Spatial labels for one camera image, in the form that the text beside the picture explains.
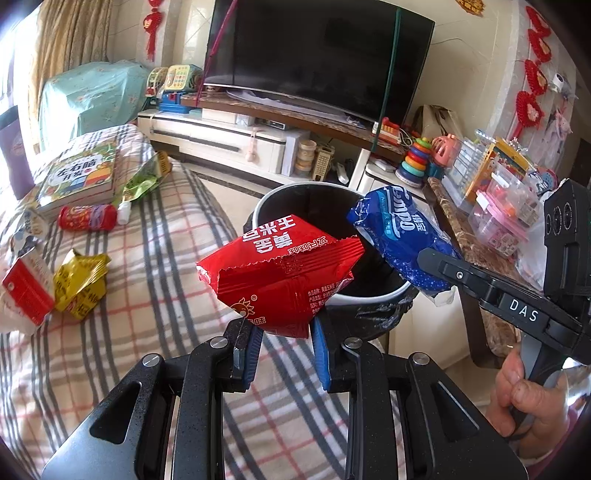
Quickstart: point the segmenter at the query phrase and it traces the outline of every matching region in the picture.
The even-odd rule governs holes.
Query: black trash bin
[[[347,213],[363,198],[359,192],[331,183],[293,183],[267,193],[252,215],[252,228],[287,215],[297,215],[335,238],[347,238],[357,230]],[[417,290],[390,267],[364,238],[365,253],[353,267],[355,279],[326,303],[348,307],[355,316],[372,319],[383,333],[394,327],[412,305]],[[372,337],[381,333],[374,329]]]

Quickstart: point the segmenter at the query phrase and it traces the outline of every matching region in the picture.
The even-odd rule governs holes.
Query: black tv screen
[[[209,50],[232,0],[216,0]],[[205,83],[309,99],[379,118],[396,10],[380,0],[240,0]],[[407,114],[434,22],[401,9],[386,116]]]

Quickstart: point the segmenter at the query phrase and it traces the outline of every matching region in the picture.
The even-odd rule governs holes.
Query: green string
[[[378,129],[375,133],[374,143],[371,146],[371,153],[375,152],[378,146],[379,133],[382,131],[382,121],[386,114],[386,104],[390,96],[390,87],[392,85],[392,75],[394,74],[394,63],[396,62],[396,51],[398,50],[398,37],[400,36],[400,18],[402,9],[396,9],[396,22],[394,24],[394,38],[392,40],[392,55],[390,57],[390,69],[388,70],[388,80],[386,81],[386,91],[384,92],[384,101],[382,102],[382,111],[379,114]]]

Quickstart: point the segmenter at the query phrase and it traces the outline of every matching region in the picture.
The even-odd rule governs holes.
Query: yellow snack package
[[[107,292],[105,275],[108,255],[86,257],[72,249],[53,276],[56,310],[82,320]]]

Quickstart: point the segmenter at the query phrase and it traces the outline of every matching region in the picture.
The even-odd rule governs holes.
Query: book
[[[48,220],[67,206],[110,203],[115,196],[116,147],[97,145],[51,166],[37,195],[37,211]]]

